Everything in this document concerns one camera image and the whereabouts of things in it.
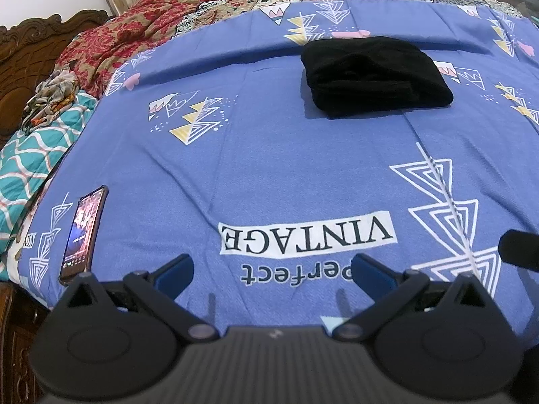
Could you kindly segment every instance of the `crumpled scarf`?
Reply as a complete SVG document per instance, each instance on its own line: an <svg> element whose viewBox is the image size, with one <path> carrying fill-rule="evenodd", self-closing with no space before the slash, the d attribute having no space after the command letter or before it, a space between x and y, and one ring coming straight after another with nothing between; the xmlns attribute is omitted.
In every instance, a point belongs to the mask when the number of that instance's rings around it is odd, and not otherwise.
<svg viewBox="0 0 539 404"><path fill-rule="evenodd" d="M50 125L73 105L79 89L79 79L69 65L54 71L37 85L36 94L26 103L21 129L28 135Z"/></svg>

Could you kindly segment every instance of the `phone screen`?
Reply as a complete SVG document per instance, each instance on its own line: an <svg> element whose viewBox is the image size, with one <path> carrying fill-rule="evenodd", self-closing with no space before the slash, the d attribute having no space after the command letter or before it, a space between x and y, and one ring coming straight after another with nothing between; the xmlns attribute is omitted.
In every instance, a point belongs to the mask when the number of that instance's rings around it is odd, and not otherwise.
<svg viewBox="0 0 539 404"><path fill-rule="evenodd" d="M102 186L79 201L69 231L60 283L67 283L77 274L90 271L95 237L108 189Z"/></svg>

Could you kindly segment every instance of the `blue bedsheet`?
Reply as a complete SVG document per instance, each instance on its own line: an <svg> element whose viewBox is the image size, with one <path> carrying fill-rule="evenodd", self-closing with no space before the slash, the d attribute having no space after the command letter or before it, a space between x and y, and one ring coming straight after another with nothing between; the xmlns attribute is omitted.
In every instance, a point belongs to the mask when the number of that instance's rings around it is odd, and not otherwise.
<svg viewBox="0 0 539 404"><path fill-rule="evenodd" d="M449 107L329 120L299 54L325 37L418 45ZM49 306L78 199L110 188L93 259L100 280L180 253L177 299L229 325L325 324L369 306L351 281L365 251L451 280L477 268L526 344L539 277L500 261L509 228L538 232L539 32L486 7L409 0L284 3L202 27L118 69L30 228L21 282Z"/></svg>

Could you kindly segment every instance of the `pink blob print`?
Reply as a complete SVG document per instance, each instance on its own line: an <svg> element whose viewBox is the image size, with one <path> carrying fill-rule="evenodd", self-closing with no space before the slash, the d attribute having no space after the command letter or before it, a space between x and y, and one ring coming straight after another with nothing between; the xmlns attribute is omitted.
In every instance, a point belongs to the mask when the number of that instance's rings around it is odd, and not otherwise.
<svg viewBox="0 0 539 404"><path fill-rule="evenodd" d="M138 78L140 77L140 73L134 74L133 76L129 76L125 82L123 82L123 86L126 87L129 91L133 91L133 88L135 85L138 85Z"/></svg>
<svg viewBox="0 0 539 404"><path fill-rule="evenodd" d="M370 32L368 30L359 30L357 32L333 32L332 33L334 38L366 38L370 36Z"/></svg>
<svg viewBox="0 0 539 404"><path fill-rule="evenodd" d="M517 41L517 42L518 42L518 45L520 45L520 48L522 48L522 50L524 51L524 53L526 53L528 56L535 56L534 48L531 45L523 44L520 41Z"/></svg>

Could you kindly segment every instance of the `bed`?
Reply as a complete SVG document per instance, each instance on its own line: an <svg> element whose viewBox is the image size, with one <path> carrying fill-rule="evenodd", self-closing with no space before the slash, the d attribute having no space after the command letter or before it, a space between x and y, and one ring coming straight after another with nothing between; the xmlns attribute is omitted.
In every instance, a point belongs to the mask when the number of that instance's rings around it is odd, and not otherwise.
<svg viewBox="0 0 539 404"><path fill-rule="evenodd" d="M19 102L6 112L10 120L0 121L9 123L1 129L5 139L60 53L63 64L76 58L82 88L100 100L50 172L54 178L36 185L39 205L29 199L19 213L29 221L19 225L26 231L10 279L22 288L2 283L6 402L37 397L28 347L64 290L58 273L76 201L102 184L110 194L96 241L97 277L151 271L189 253L196 276L177 302L221 332L230 324L276 323L331 330L369 305L349 274L351 257L366 250L396 270L413 267L441 280L474 260L511 325L528 345L536 343L537 281L502 264L496 251L506 229L539 226L527 186L534 173L519 167L539 148L536 94L518 77L539 76L536 28L487 0L258 1L197 0L196 10L163 21L151 41L136 46L112 36L114 23L68 45L106 21L92 11L70 20L69 29L56 26L37 42L11 46L1 65L21 82L0 83L0 114L6 102ZM185 1L159 3L170 14ZM141 17L117 20L147 32L154 21L145 25ZM309 98L298 50L324 37L370 35L420 44L454 92L453 106L327 120ZM90 45L99 37L125 50L90 74ZM47 51L46 63L38 50ZM341 139L357 146L343 150ZM51 239L46 255L40 238Z"/></svg>

